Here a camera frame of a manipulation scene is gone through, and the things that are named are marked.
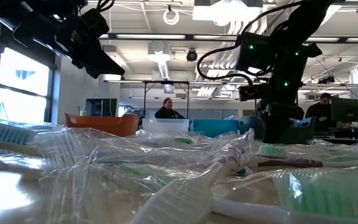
computer monitor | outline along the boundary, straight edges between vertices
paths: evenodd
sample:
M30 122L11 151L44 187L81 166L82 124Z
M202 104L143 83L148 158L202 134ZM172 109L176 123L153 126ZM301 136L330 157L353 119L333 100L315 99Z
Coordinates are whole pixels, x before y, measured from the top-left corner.
M86 99L88 116L115 116L117 99Z
M333 121L358 122L358 100L333 98L331 106Z

woman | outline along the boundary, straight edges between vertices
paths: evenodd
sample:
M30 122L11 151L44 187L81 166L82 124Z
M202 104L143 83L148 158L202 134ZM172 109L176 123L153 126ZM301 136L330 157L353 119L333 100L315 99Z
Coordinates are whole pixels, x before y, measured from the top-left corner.
M167 98L163 101L163 107L154 115L155 118L185 119L182 115L172 109L172 100Z

teal bin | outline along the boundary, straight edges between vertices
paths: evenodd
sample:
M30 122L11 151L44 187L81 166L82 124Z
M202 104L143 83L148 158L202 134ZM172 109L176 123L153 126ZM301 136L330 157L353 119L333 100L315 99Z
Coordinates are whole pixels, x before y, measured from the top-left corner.
M255 131L256 139L264 138L264 121L255 116L245 116L241 118L239 129L240 134L246 133L250 128Z
M195 119L193 120L193 131L202 131L205 136L215 138L216 136L230 131L238 132L239 121L218 119Z

dark shirt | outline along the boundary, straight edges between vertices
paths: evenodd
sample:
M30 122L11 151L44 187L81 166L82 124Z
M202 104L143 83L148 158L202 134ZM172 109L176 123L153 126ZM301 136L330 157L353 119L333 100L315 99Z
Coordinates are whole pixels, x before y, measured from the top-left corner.
M333 121L333 116L331 112L331 104L322 105L321 103L316 103L311 105L306 112L305 118L316 117L316 131L327 131L328 128L336 127L336 123ZM327 118L326 121L319 121L320 118Z
M168 110L165 107L161 107L161 109L159 109L154 116L155 116L155 118L184 119L184 117L182 115L180 115L178 112L176 112L174 110Z

blue toothbrush bristles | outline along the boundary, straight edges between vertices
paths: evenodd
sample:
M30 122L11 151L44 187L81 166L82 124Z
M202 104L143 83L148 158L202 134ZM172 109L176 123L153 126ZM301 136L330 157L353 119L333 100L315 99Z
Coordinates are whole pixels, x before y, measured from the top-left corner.
M28 129L0 123L0 141L26 145L32 142L37 133Z

